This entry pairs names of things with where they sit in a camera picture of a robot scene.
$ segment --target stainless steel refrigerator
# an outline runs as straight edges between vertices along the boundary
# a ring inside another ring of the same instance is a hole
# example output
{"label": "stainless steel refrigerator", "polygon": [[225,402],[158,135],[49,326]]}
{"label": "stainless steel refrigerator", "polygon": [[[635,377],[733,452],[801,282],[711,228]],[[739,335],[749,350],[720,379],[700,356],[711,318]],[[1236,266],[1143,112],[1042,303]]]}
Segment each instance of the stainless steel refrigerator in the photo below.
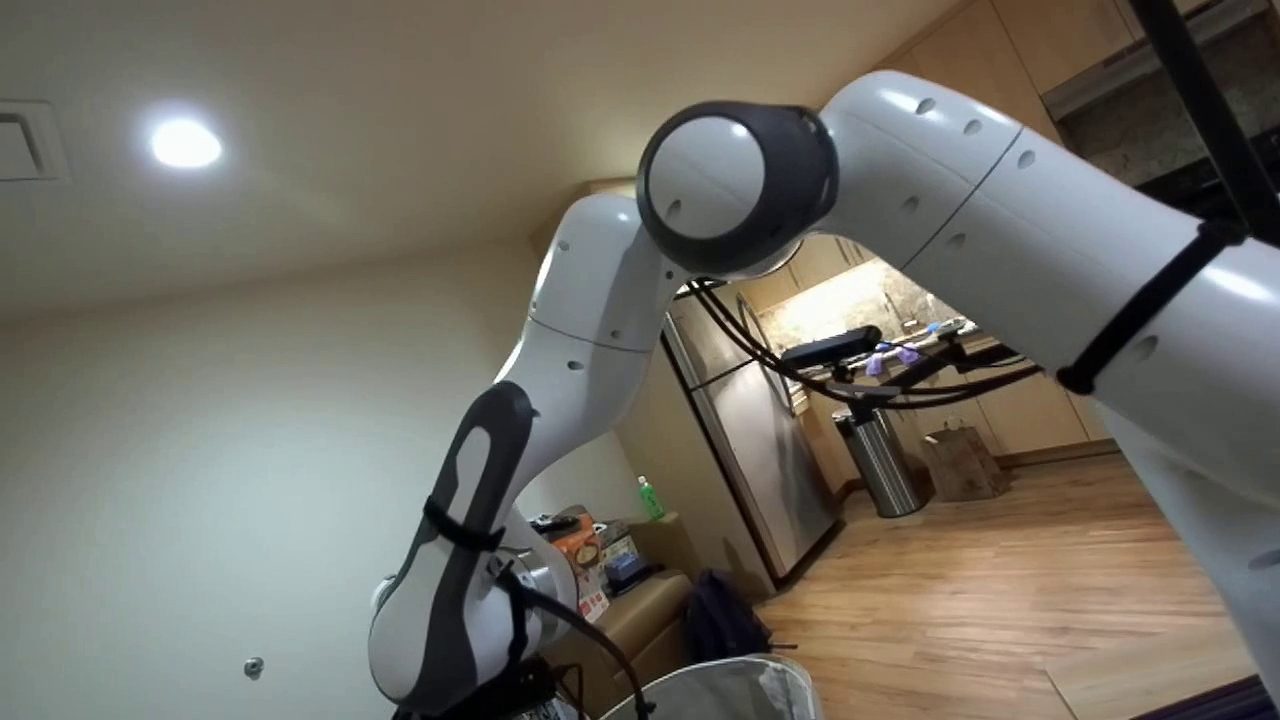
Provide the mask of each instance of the stainless steel refrigerator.
{"label": "stainless steel refrigerator", "polygon": [[733,342],[698,294],[671,303],[665,350],[768,574],[788,583],[840,531],[840,506],[784,379]]}

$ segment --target ceiling light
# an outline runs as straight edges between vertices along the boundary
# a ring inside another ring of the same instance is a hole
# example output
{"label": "ceiling light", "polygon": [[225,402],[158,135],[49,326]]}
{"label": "ceiling light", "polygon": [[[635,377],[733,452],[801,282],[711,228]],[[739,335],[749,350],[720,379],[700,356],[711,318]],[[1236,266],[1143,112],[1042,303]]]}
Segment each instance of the ceiling light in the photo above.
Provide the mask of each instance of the ceiling light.
{"label": "ceiling light", "polygon": [[150,147],[158,163],[176,172],[211,168],[225,154],[225,140],[197,116],[170,116],[153,124]]}

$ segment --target trash can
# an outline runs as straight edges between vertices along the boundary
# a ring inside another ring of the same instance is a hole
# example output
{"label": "trash can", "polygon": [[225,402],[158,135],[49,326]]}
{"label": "trash can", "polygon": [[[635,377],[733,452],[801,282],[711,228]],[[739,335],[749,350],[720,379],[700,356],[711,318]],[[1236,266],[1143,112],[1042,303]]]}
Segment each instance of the trash can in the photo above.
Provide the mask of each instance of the trash can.
{"label": "trash can", "polygon": [[850,411],[835,411],[834,421],[870,485],[876,514],[898,521],[930,503],[934,485],[910,473],[905,446],[898,445],[880,407],[850,402]]}
{"label": "trash can", "polygon": [[[678,667],[645,685],[653,720],[819,720],[819,700],[801,662],[776,657],[729,657]],[[635,700],[602,720],[631,720]]]}

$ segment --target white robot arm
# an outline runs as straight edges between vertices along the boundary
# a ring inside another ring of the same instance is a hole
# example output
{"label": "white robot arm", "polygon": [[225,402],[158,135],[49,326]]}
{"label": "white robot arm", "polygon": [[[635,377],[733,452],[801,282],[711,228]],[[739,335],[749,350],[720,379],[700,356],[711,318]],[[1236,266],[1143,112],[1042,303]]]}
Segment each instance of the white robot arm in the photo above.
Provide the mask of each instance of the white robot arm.
{"label": "white robot arm", "polygon": [[[554,633],[536,616],[520,633],[497,583],[497,531],[520,525],[513,499],[623,411],[679,280],[760,273],[806,228],[861,239],[1003,342],[1068,366],[1198,239],[1200,221],[900,71],[863,75],[819,112],[698,102],[671,116],[640,160],[640,199],[592,195],[570,212],[509,366],[457,431],[373,618],[373,675],[388,700],[448,712]],[[1223,590],[1273,695],[1278,288],[1280,250],[1244,239],[1085,377]]]}

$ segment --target beige wall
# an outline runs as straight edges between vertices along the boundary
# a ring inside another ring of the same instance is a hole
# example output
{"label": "beige wall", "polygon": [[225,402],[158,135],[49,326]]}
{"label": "beige wall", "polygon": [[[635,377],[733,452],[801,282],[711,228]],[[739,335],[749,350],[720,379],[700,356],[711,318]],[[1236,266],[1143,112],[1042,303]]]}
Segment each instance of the beige wall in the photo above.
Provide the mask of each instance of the beige wall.
{"label": "beige wall", "polygon": [[[459,250],[3,326],[0,715],[386,720],[369,597],[530,282]],[[576,481],[631,503],[605,434],[520,506]]]}

